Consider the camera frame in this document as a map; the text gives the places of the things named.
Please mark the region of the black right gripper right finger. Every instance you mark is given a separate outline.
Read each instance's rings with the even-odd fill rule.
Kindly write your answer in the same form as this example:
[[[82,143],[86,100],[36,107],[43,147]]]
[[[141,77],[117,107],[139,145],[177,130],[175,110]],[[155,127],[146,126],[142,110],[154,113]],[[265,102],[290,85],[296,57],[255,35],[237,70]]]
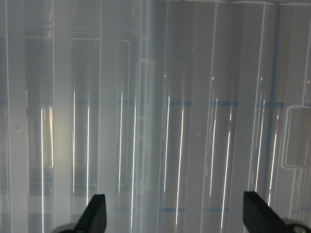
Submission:
[[[249,233],[291,233],[292,230],[254,191],[243,193],[243,223]]]

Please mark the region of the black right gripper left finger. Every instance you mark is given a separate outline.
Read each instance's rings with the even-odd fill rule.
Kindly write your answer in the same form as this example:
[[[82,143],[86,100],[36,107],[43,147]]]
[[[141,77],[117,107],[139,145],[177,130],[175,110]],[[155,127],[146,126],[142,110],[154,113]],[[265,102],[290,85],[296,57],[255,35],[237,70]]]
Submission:
[[[94,195],[78,223],[74,233],[104,233],[107,226],[105,194]]]

